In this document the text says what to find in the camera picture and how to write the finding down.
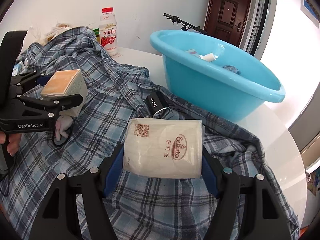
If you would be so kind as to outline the person's left hand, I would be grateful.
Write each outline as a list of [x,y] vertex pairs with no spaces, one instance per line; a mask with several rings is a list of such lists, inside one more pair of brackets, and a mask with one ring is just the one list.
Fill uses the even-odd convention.
[[14,156],[17,153],[20,146],[21,138],[21,134],[10,134],[9,139],[7,139],[4,132],[0,133],[0,143],[4,144],[6,141],[8,141],[7,152],[11,156]]

